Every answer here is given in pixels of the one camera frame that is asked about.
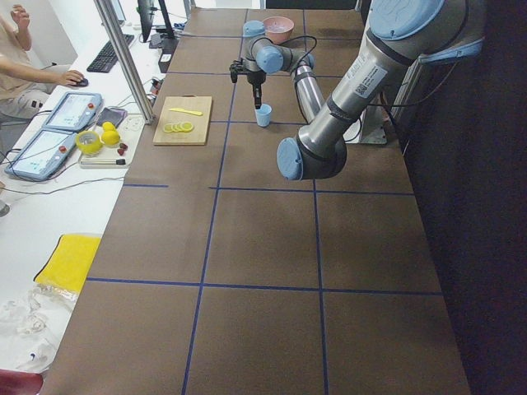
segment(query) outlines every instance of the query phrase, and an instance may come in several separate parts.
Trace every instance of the wooden cutting board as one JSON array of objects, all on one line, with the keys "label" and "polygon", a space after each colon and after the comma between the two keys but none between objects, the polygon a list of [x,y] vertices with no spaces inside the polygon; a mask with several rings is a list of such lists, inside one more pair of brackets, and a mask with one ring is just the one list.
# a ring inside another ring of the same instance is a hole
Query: wooden cutting board
[{"label": "wooden cutting board", "polygon": [[[173,108],[201,111],[203,115],[192,115],[177,111]],[[204,146],[207,143],[208,125],[211,118],[211,96],[167,96],[153,143],[155,146]],[[191,122],[194,129],[191,132],[165,132],[168,123]]]}]

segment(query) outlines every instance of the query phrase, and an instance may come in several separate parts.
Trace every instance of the hand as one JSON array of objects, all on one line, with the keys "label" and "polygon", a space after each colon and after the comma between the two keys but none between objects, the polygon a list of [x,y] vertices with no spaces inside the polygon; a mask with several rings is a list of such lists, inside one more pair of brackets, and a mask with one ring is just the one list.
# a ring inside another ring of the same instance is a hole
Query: hand
[{"label": "hand", "polygon": [[58,75],[57,84],[65,85],[65,86],[75,85],[79,81],[81,81],[82,78],[84,78],[84,76],[82,75],[82,73],[78,72],[77,70],[68,70],[64,74]]},{"label": "hand", "polygon": [[30,14],[20,4],[15,4],[11,11],[11,18],[18,26],[18,30],[27,29],[30,24]]}]

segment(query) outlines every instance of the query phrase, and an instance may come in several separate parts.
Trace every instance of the red chair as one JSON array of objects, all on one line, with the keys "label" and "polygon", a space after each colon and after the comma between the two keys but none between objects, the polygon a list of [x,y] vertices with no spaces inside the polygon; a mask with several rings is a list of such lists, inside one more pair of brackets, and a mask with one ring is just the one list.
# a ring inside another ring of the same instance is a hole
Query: red chair
[{"label": "red chair", "polygon": [[44,382],[38,373],[14,372],[0,369],[0,394],[36,395]]}]

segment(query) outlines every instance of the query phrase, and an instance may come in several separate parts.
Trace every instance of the label sticker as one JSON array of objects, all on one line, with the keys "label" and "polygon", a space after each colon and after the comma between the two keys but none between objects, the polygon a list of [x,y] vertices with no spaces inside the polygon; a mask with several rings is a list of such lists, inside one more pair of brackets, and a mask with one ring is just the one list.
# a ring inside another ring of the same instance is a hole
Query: label sticker
[{"label": "label sticker", "polygon": [[[365,63],[366,57],[364,55],[359,55],[349,70],[347,70],[346,77],[350,79],[355,78]],[[388,74],[384,68],[374,63],[367,66],[370,67],[370,71],[362,81],[357,83],[357,88],[355,88],[355,93],[363,99],[367,99],[371,92],[380,84],[385,75]]]}]

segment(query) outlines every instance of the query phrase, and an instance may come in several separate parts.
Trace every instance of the person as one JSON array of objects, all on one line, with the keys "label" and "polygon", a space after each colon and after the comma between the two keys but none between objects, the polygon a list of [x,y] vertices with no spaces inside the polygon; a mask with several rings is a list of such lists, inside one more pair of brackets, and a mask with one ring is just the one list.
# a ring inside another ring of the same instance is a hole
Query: person
[{"label": "person", "polygon": [[38,69],[26,51],[31,49],[30,14],[15,4],[11,17],[14,27],[0,16],[0,113],[31,119],[57,85],[74,86],[84,77],[69,65]]}]

